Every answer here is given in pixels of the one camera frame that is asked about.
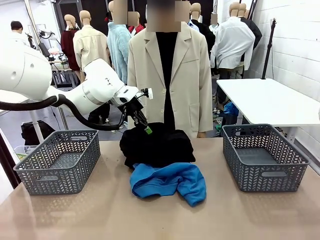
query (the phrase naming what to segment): beige jacket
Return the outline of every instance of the beige jacket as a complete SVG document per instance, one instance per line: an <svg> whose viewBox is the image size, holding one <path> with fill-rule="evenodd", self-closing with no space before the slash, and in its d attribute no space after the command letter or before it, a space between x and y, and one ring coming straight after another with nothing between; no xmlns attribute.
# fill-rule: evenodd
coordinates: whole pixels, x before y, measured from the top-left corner
<svg viewBox="0 0 320 240"><path fill-rule="evenodd" d="M143 113L149 123L164 122L166 87L159 46L155 32L146 29L129 42L128 85L140 90L152 88L153 99L142 97ZM212 79L208 47L205 37L181 23L177 35L170 97L175 128L190 138L198 132L213 129Z"/></svg>
<svg viewBox="0 0 320 240"><path fill-rule="evenodd" d="M82 70L96 59L103 59L110 65L107 36L91 25L85 25L75 33L73 47L76 62Z"/></svg>

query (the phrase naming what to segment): black jacket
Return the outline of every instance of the black jacket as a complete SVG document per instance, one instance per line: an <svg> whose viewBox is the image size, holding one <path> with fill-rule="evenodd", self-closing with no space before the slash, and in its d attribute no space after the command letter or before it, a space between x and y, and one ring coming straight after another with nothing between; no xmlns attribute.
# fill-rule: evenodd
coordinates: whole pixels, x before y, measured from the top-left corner
<svg viewBox="0 0 320 240"><path fill-rule="evenodd" d="M213 46L215 45L216 36L212 31L210 31L209 27L201 22L198 22L195 19L192 19L191 22L199 28L199 32L204 35L206 44L208 46L209 58L211 56L210 52Z"/></svg>
<svg viewBox="0 0 320 240"><path fill-rule="evenodd" d="M240 17L241 22L245 23L250 30L253 32L255 36L253 49L255 49L262 38L261 31L259 30L258 26L254 23L254 21L246 19L245 17Z"/></svg>

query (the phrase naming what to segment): white tabletop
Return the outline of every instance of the white tabletop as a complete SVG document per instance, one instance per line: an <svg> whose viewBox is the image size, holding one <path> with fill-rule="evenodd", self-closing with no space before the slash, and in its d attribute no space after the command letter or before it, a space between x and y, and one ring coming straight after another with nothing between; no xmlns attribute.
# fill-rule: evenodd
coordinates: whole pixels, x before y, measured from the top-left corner
<svg viewBox="0 0 320 240"><path fill-rule="evenodd" d="M320 102L273 79L228 79L217 83L251 124L320 125Z"/></svg>
<svg viewBox="0 0 320 240"><path fill-rule="evenodd" d="M28 98L12 91L0 90L0 102L20 104L27 101Z"/></svg>

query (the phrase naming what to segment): basket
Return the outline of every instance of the basket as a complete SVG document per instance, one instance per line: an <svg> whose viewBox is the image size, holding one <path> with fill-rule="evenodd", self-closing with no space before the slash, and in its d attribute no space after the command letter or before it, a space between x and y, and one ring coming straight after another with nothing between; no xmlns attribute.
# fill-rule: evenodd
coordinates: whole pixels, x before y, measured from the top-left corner
<svg viewBox="0 0 320 240"><path fill-rule="evenodd" d="M296 192L308 157L273 126L226 125L223 154L243 192Z"/></svg>
<svg viewBox="0 0 320 240"><path fill-rule="evenodd" d="M56 131L13 169L30 195L77 194L100 155L98 131Z"/></svg>

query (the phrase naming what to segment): black bag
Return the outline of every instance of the black bag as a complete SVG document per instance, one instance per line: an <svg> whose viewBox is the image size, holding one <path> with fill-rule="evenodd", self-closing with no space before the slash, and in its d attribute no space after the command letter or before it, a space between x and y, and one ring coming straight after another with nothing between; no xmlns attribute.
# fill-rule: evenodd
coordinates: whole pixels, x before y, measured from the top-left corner
<svg viewBox="0 0 320 240"><path fill-rule="evenodd" d="M39 120L38 123L44 139L46 139L50 134L56 131L50 125L48 125L46 122L42 120ZM32 122L26 122L22 124L21 130L22 130L21 136L25 140L26 146L40 144L35 127Z"/></svg>

